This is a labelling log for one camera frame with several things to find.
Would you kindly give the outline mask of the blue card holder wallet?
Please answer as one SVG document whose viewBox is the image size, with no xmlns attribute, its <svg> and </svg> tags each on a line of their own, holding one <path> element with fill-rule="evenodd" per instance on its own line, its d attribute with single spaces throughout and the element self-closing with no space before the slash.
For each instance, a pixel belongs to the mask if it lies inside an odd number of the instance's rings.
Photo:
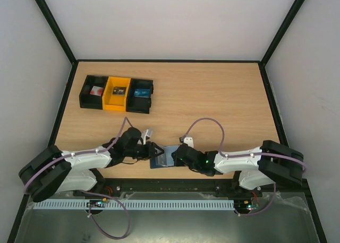
<svg viewBox="0 0 340 243">
<path fill-rule="evenodd" d="M 174 151 L 176 151 L 180 146 L 179 145 L 168 145 L 168 146 L 162 146 L 162 147 L 164 148 L 165 153 L 163 155 L 160 155 L 156 158 L 151 158 L 149 160 L 150 169 L 175 167 L 171 154 Z"/>
</svg>

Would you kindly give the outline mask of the black VIP credit card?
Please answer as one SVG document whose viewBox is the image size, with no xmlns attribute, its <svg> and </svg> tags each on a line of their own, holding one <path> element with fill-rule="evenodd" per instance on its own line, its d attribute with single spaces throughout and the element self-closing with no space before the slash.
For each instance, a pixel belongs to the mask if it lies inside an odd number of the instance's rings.
<svg viewBox="0 0 340 243">
<path fill-rule="evenodd" d="M 115 86 L 113 87 L 113 95 L 117 96 L 124 96 L 126 93 L 126 87 L 125 86 Z"/>
</svg>

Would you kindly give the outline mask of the blue white credit card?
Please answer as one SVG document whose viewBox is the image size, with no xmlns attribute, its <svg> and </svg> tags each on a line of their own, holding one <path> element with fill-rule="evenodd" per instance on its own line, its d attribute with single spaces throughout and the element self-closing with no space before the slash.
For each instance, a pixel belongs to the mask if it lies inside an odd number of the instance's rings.
<svg viewBox="0 0 340 243">
<path fill-rule="evenodd" d="M 149 89 L 135 89 L 134 96 L 140 98 L 148 98 L 150 95 Z"/>
</svg>

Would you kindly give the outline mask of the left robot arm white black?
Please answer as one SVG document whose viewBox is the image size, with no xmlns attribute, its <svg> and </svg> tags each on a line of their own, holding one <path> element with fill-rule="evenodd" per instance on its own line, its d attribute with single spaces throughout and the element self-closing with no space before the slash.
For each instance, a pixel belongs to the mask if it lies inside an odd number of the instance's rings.
<svg viewBox="0 0 340 243">
<path fill-rule="evenodd" d="M 60 192 L 89 191 L 102 180 L 99 168 L 116 166 L 126 157 L 147 160 L 163 155 L 164 147 L 150 142 L 149 133 L 130 127 L 108 143 L 76 152 L 49 146 L 19 171 L 24 191 L 34 202 Z"/>
</svg>

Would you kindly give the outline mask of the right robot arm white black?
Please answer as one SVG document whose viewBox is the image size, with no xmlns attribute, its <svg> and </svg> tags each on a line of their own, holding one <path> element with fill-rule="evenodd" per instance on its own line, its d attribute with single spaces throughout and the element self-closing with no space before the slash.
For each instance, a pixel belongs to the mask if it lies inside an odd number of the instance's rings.
<svg viewBox="0 0 340 243">
<path fill-rule="evenodd" d="M 232 182 L 232 191 L 237 196 L 270 184 L 299 187 L 306 170 L 302 153 L 270 140 L 254 149 L 230 153 L 203 153 L 182 144 L 172 153 L 172 158 L 190 170 L 211 177 L 239 171 L 238 179 Z"/>
</svg>

